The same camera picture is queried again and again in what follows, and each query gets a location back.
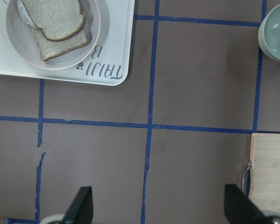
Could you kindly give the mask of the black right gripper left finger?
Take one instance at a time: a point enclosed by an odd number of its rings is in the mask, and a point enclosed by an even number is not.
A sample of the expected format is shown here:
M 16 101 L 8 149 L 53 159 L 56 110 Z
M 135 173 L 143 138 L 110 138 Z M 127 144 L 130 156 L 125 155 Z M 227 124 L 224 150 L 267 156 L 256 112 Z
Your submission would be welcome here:
M 63 224 L 91 224 L 92 220 L 92 188 L 81 187 L 63 217 Z

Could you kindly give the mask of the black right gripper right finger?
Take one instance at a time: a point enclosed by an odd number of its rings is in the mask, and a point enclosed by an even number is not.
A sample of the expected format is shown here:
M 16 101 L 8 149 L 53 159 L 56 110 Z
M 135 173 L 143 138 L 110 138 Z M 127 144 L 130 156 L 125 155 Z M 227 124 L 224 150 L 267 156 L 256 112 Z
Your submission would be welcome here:
M 236 184 L 224 186 L 224 215 L 230 224 L 256 224 L 266 218 Z

